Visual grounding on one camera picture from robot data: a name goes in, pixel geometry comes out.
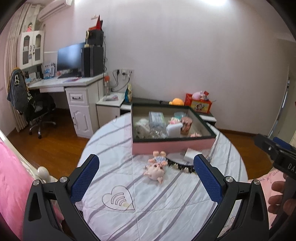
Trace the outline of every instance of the computer monitor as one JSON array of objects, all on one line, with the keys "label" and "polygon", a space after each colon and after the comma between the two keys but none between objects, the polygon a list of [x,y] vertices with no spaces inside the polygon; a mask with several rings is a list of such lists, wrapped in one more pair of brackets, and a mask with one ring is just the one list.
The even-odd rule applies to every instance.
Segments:
[{"label": "computer monitor", "polygon": [[71,69],[73,72],[81,71],[81,49],[84,42],[61,48],[57,52],[57,71]]}]

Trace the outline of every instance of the orange plush toy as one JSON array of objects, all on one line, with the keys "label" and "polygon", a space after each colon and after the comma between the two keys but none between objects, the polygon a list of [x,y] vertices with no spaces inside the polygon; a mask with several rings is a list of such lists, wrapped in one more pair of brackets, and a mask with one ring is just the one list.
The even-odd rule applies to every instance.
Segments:
[{"label": "orange plush toy", "polygon": [[184,105],[183,100],[179,98],[173,99],[173,101],[169,102],[170,105]]}]

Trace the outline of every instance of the red basket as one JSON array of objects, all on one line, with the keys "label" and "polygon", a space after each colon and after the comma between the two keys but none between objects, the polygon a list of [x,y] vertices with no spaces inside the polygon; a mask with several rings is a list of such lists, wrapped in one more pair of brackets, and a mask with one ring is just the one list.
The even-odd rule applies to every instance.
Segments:
[{"label": "red basket", "polygon": [[192,94],[186,93],[184,105],[190,106],[196,112],[208,114],[210,113],[212,102],[193,99]]}]

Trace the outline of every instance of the metal bolt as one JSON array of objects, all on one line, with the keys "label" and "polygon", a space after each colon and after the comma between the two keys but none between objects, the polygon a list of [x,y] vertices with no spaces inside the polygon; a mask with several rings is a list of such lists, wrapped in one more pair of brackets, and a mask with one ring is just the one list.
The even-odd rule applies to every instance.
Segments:
[{"label": "metal bolt", "polygon": [[33,182],[33,185],[34,185],[34,186],[37,186],[39,183],[40,183],[39,180],[35,180],[35,181]]},{"label": "metal bolt", "polygon": [[61,177],[61,178],[59,179],[59,181],[60,181],[61,183],[65,183],[67,180],[68,180],[67,177]]},{"label": "metal bolt", "polygon": [[233,182],[233,178],[230,177],[230,176],[227,176],[225,179],[226,179],[226,181],[229,182],[229,183]]},{"label": "metal bolt", "polygon": [[255,185],[260,185],[260,181],[257,179],[254,180],[254,183],[255,183]]}]

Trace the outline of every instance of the pink box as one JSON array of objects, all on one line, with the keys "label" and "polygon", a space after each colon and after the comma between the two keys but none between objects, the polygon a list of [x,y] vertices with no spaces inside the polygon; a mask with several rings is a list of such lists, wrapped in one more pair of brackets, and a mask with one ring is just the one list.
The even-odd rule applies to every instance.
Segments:
[{"label": "pink box", "polygon": [[[184,112],[192,119],[192,125],[188,136],[180,138],[165,138],[165,139],[140,139],[134,133],[134,124],[142,118],[149,119],[149,112],[162,112],[168,124],[175,112]],[[153,151],[165,151],[167,153],[184,152],[188,148],[194,150],[211,149],[216,135],[211,128],[199,117],[189,106],[175,106],[175,105],[160,105],[160,104],[137,104],[133,103],[131,106],[132,114],[132,154],[147,154],[150,155]],[[190,137],[193,133],[202,134],[201,137]]]}]

